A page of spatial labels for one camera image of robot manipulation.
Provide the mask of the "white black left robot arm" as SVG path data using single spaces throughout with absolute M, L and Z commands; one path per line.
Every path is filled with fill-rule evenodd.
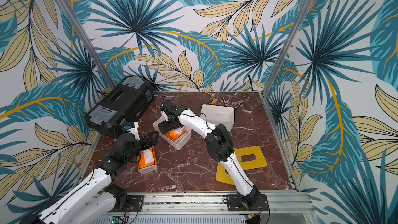
M 113 149 L 93 171 L 68 194 L 38 214 L 27 214 L 22 224 L 90 224 L 114 208 L 128 211 L 133 205 L 126 191 L 112 182 L 142 151 L 157 144 L 159 134 L 142 138 L 125 132 L 115 139 Z

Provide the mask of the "white plastic tissue box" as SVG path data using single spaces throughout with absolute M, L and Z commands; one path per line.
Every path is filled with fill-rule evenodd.
M 172 130 L 167 134 L 162 134 L 159 129 L 159 124 L 165 120 L 164 117 L 160 117 L 156 120 L 152 126 L 159 133 L 159 136 L 168 142 L 176 150 L 181 150 L 191 139 L 192 129 L 186 126 L 179 128 L 177 131 Z

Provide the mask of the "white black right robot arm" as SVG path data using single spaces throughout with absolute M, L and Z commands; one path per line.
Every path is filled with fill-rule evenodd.
M 250 210 L 257 204 L 260 192 L 255 184 L 247 177 L 240 166 L 230 133 L 223 124 L 209 123 L 184 105 L 175 105 L 166 100 L 160 106 L 161 114 L 165 118 L 158 127 L 163 135 L 170 131 L 189 127 L 206 141 L 207 151 L 211 158 L 219 162 L 232 178 L 238 195 L 237 207 Z

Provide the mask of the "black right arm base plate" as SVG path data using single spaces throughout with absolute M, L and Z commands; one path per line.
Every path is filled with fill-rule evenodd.
M 226 195 L 223 199 L 223 203 L 227 205 L 229 212 L 261 212 L 269 211 L 268 201 L 265 197 L 259 196 L 257 200 L 249 202 L 246 197 L 239 194 Z

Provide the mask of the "yellow wooden box lid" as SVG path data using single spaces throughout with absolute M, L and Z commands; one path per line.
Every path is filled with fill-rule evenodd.
M 219 162 L 217 165 L 216 181 L 235 186 L 233 178 L 228 173 L 227 169 L 221 164 L 221 162 Z

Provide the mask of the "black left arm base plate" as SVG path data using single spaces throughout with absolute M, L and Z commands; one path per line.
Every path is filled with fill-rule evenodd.
M 136 212 L 142 211 L 144 195 L 126 195 L 118 198 L 112 212 Z

